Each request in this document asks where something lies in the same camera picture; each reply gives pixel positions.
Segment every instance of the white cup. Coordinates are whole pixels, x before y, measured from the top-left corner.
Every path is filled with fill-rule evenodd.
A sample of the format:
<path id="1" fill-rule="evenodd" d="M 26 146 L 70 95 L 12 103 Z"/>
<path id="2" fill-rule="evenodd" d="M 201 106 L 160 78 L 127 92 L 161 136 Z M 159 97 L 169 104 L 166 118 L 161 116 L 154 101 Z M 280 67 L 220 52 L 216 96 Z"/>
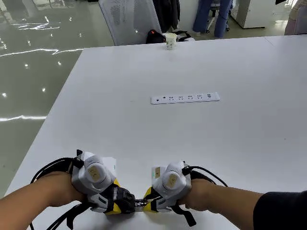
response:
<path id="1" fill-rule="evenodd" d="M 166 48 L 168 50 L 173 50 L 176 45 L 177 34 L 167 33 L 165 34 L 165 38 L 166 38 Z"/>

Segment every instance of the desk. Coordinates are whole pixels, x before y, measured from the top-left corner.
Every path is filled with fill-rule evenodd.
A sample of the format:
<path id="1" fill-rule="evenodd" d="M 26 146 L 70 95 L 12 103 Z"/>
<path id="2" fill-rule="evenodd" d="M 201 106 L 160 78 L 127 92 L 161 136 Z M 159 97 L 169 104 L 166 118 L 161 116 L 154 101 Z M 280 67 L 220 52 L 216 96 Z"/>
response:
<path id="1" fill-rule="evenodd" d="M 119 182 L 136 197 L 150 186 L 152 166 L 177 160 L 204 166 L 233 187 L 302 191 L 306 44 L 307 36 L 292 36 L 182 42 L 173 51 L 165 44 L 85 49 L 7 193 L 76 149 L 116 158 Z M 150 104 L 151 96 L 190 92 L 218 92 L 221 100 Z M 48 208 L 36 229 L 72 205 Z M 220 215 L 193 215 L 195 230 L 236 229 Z M 75 220 L 76 230 L 187 228 L 174 213 L 106 218 L 87 211 Z"/>

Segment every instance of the white power strip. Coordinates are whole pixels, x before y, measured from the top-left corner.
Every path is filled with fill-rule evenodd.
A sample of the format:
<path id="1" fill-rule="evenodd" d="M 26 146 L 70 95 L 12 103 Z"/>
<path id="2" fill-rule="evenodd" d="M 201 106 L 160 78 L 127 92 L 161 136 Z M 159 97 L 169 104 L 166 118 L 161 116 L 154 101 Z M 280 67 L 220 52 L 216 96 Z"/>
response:
<path id="1" fill-rule="evenodd" d="M 183 95 L 165 95 L 159 97 L 152 97 L 151 104 L 173 104 L 173 103 L 187 103 L 187 102 L 211 102 L 219 101 L 220 96 L 217 92 L 210 93 L 191 93 Z"/>

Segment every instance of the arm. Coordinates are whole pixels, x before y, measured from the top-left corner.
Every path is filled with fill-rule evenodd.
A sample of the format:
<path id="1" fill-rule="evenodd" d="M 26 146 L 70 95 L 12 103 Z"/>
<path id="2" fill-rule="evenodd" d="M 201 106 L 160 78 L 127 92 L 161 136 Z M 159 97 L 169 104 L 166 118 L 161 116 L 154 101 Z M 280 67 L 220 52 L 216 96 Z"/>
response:
<path id="1" fill-rule="evenodd" d="M 222 214 L 243 230 L 252 230 L 254 207 L 260 193 L 222 187 L 206 180 L 192 180 L 191 192 L 180 203 L 197 211 L 209 210 Z"/>
<path id="2" fill-rule="evenodd" d="M 0 200 L 0 229 L 25 230 L 45 208 L 82 199 L 68 173 L 52 172 Z"/>

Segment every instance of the jeans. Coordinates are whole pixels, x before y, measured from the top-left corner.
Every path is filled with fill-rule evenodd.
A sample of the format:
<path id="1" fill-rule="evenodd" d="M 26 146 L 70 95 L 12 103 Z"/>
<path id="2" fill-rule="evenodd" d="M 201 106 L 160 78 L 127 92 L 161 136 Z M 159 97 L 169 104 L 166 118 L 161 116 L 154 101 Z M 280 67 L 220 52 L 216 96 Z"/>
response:
<path id="1" fill-rule="evenodd" d="M 199 0 L 196 18 L 193 25 L 193 31 L 205 32 L 207 29 L 207 21 L 209 11 L 213 0 Z M 232 4 L 232 0 L 220 0 L 221 6 L 218 12 L 218 18 L 215 24 L 214 36 L 223 37 L 226 30 L 228 13 Z"/>

